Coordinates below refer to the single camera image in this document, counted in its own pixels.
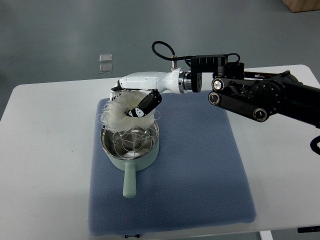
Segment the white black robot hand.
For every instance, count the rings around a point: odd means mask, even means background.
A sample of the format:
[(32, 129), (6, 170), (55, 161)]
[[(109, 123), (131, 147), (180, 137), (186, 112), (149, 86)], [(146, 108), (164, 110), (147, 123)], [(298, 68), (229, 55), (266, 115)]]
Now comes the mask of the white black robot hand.
[(171, 72), (136, 72), (120, 78), (111, 90), (150, 91), (137, 106), (128, 109), (124, 114), (132, 118), (142, 118), (151, 113), (161, 102), (161, 93), (168, 90), (175, 94), (185, 94), (192, 89), (191, 78), (183, 68)]

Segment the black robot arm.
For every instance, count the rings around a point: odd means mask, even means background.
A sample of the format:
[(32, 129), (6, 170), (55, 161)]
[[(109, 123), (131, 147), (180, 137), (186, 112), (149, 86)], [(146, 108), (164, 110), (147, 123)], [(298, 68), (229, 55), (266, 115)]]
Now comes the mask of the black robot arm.
[(185, 63), (190, 67), (183, 77), (186, 90), (200, 92), (202, 75), (212, 74), (208, 101), (214, 106), (257, 122), (280, 114), (320, 127), (320, 90), (304, 85), (288, 70), (245, 71), (244, 63), (229, 61), (229, 54), (189, 56)]

